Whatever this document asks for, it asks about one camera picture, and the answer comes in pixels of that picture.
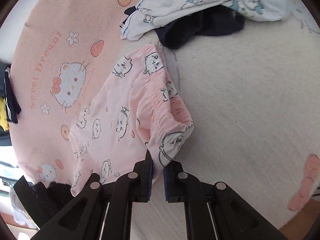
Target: white garment with blue trim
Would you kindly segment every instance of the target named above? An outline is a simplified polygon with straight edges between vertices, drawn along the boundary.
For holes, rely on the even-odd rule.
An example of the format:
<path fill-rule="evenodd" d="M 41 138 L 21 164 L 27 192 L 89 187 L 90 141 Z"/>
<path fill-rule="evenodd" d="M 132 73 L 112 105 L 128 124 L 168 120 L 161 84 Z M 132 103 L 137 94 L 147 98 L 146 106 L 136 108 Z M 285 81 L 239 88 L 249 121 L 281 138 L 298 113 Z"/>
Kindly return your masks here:
<path fill-rule="evenodd" d="M 277 21 L 288 15 L 288 0 L 141 0 L 121 29 L 121 39 L 144 33 L 183 16 L 222 4 L 254 21 Z"/>

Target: pink hello kitty mat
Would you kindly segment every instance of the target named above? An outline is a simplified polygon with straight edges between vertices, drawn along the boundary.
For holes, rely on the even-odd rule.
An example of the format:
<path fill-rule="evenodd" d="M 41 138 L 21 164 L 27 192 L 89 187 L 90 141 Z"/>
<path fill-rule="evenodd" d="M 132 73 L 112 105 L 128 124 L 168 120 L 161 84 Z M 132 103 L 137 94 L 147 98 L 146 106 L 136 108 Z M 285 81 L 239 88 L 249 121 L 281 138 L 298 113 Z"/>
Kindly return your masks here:
<path fill-rule="evenodd" d="M 125 53 L 157 43 L 154 32 L 120 40 L 123 11 L 138 1 L 40 0 L 25 23 L 11 68 L 22 112 L 10 134 L 35 183 L 73 183 L 71 122 Z M 277 228 L 319 183 L 319 48 L 320 35 L 291 16 L 248 20 L 239 33 L 195 37 L 166 55 L 194 120 L 177 160 L 201 181 L 229 184 Z M 183 205 L 165 202 L 162 178 L 148 205 L 133 206 L 132 239 L 186 239 L 185 228 Z"/>

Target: red bow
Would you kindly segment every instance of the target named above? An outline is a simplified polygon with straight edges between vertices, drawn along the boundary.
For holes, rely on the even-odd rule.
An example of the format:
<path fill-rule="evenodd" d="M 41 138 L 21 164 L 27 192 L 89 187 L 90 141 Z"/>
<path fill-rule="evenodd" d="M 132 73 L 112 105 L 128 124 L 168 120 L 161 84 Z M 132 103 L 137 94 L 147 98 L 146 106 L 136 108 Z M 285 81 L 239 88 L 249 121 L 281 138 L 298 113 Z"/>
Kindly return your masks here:
<path fill-rule="evenodd" d="M 54 78 L 53 81 L 53 86 L 52 86 L 52 89 L 51 89 L 51 93 L 53 95 L 56 95 L 60 92 L 61 88 L 60 88 L 60 84 L 61 84 L 61 79 L 60 78 Z"/>

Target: silver screw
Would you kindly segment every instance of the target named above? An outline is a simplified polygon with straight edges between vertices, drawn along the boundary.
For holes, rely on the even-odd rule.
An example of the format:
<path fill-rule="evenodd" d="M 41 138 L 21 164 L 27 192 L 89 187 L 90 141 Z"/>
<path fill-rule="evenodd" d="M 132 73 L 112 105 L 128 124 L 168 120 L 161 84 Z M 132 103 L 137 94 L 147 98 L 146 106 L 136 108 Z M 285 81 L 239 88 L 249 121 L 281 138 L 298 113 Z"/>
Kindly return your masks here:
<path fill-rule="evenodd" d="M 218 182 L 216 187 L 217 187 L 217 189 L 225 190 L 227 188 L 227 185 L 224 184 L 223 182 Z"/>
<path fill-rule="evenodd" d="M 180 173 L 178 174 L 178 177 L 179 177 L 180 179 L 186 179 L 186 178 L 188 177 L 188 174 L 185 173 L 185 172 L 180 172 Z"/>
<path fill-rule="evenodd" d="M 100 187 L 100 183 L 99 182 L 95 181 L 95 182 L 90 184 L 90 188 L 92 188 L 92 189 L 97 189 L 99 187 Z"/>
<path fill-rule="evenodd" d="M 136 173 L 136 172 L 130 172 L 130 173 L 128 174 L 128 177 L 129 177 L 130 179 L 135 179 L 136 177 L 138 177 L 138 173 Z"/>

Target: pink pants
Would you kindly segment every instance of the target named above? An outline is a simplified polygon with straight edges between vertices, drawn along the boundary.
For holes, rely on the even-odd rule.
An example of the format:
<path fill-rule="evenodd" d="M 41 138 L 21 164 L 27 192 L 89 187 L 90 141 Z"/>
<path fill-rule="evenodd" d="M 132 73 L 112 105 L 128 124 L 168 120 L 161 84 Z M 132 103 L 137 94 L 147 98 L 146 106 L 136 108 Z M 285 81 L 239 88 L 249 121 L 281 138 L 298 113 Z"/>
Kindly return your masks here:
<path fill-rule="evenodd" d="M 72 124 L 77 195 L 90 174 L 102 184 L 132 171 L 150 151 L 157 179 L 193 131 L 193 121 L 154 44 L 129 52 L 113 68 L 91 105 Z"/>

